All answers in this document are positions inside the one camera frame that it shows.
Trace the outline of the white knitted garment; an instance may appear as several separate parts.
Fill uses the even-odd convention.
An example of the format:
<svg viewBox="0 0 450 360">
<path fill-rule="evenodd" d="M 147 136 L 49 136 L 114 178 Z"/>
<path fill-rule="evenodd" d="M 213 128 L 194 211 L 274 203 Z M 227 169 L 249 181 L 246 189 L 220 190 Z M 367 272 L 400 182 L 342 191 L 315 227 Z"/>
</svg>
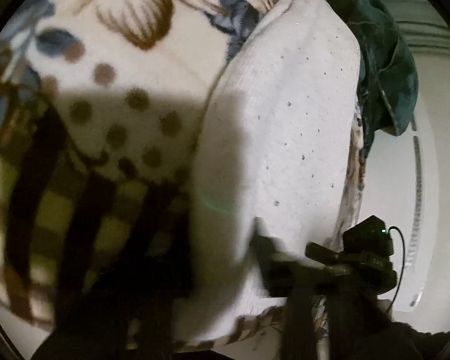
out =
<svg viewBox="0 0 450 360">
<path fill-rule="evenodd" d="M 174 338 L 225 340 L 278 305 L 249 252 L 254 220 L 292 254 L 338 227 L 361 53 L 326 0 L 280 0 L 216 85 L 193 164 L 197 287 Z"/>
</svg>

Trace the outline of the dark green plush blanket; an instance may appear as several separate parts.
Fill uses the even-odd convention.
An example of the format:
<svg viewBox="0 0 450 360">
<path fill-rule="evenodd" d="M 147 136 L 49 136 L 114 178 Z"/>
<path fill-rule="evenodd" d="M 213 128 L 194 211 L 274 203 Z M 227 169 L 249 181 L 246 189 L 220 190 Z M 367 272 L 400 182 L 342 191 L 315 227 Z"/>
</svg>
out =
<svg viewBox="0 0 450 360">
<path fill-rule="evenodd" d="M 412 53 L 381 0 L 326 0 L 356 37 L 360 53 L 358 106 L 367 157 L 375 132 L 400 136 L 412 121 L 419 78 Z"/>
</svg>

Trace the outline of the right teal curtain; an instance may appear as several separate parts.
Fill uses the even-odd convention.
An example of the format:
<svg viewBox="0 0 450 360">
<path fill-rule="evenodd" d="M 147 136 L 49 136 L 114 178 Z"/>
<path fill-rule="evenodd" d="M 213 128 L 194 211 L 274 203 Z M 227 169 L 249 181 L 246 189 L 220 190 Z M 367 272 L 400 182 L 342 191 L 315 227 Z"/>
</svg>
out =
<svg viewBox="0 0 450 360">
<path fill-rule="evenodd" d="M 381 0 L 415 53 L 450 56 L 450 28 L 428 0 Z"/>
</svg>

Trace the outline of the floral bed blanket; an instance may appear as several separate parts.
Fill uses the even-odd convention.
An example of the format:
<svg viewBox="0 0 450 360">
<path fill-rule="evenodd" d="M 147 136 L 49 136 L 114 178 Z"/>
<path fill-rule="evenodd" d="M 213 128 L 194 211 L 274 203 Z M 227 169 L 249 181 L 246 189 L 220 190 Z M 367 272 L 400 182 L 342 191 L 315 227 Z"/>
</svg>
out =
<svg viewBox="0 0 450 360">
<path fill-rule="evenodd" d="M 0 306 L 49 334 L 38 359 L 164 359 L 281 320 L 275 299 L 225 340 L 174 338 L 209 100 L 279 1 L 26 0 L 1 30 Z M 362 200 L 359 116 L 333 245 Z"/>
</svg>

